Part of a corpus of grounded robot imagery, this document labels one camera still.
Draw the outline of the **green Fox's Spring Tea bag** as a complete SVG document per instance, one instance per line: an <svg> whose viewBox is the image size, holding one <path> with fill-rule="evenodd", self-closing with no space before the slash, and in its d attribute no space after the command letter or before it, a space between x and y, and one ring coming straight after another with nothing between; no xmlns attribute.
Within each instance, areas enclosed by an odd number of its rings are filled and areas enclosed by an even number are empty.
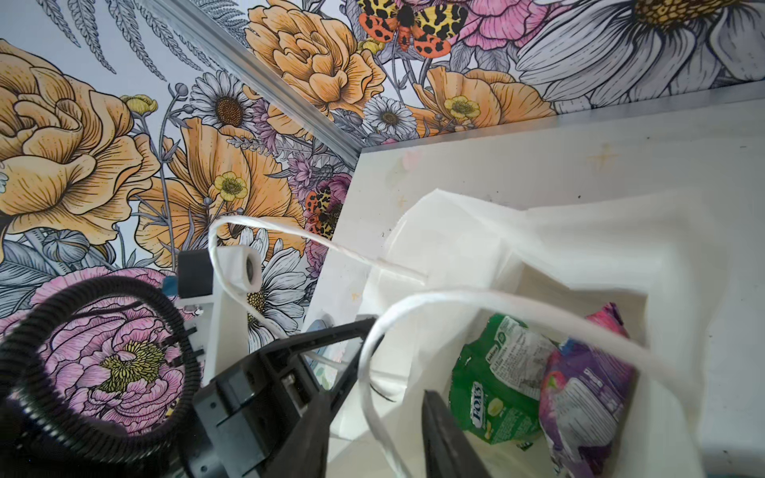
<svg viewBox="0 0 765 478"><path fill-rule="evenodd" d="M448 404L458 427L487 444L522 449L541 434L539 406L557 345L510 316L496 314L455 363Z"/></svg>

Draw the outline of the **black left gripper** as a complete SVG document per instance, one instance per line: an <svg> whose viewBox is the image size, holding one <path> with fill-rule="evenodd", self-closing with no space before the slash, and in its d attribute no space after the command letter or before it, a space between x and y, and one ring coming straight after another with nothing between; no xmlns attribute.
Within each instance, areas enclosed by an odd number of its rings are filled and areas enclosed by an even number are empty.
<svg viewBox="0 0 765 478"><path fill-rule="evenodd" d="M193 398L191 423L178 437L183 477L264 477L302 412L328 394L338 412L357 381L357 352L328 390L306 356L356 339L364 344L376 316L278 340L234 364Z"/></svg>

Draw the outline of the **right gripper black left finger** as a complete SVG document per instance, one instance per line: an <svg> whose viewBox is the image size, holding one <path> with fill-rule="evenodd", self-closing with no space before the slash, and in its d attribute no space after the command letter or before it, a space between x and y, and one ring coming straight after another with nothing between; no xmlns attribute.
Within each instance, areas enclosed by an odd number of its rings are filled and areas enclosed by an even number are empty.
<svg viewBox="0 0 765 478"><path fill-rule="evenodd" d="M267 467L266 478L323 478L329 449L331 395L321 392Z"/></svg>

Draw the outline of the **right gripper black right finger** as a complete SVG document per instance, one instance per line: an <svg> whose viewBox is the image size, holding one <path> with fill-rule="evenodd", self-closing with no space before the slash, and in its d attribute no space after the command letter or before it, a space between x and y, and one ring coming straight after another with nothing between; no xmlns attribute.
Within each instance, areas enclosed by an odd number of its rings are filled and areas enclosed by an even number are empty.
<svg viewBox="0 0 765 478"><path fill-rule="evenodd" d="M490 474L437 392L422 400L422 441L427 478L489 478Z"/></svg>

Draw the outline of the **purple Fox's candy bag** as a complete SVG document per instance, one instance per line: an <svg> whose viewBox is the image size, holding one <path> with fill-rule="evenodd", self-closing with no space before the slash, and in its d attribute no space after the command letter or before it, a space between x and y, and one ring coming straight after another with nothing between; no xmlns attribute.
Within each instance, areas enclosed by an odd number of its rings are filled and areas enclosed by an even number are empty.
<svg viewBox="0 0 765 478"><path fill-rule="evenodd" d="M545 368L539 421L558 477L599 477L636 377L631 364L575 339Z"/></svg>

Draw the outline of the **white printed paper bag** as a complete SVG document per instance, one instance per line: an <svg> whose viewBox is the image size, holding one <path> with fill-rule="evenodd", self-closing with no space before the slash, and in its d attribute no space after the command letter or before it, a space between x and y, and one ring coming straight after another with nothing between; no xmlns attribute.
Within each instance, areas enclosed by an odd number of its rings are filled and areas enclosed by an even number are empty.
<svg viewBox="0 0 765 478"><path fill-rule="evenodd" d="M436 190L371 244L340 222L330 260L362 264L377 317L333 426L331 477L422 477L420 405L444 392L486 313L576 339L637 369L610 477L703 477L708 332L764 266L693 193L516 210Z"/></svg>

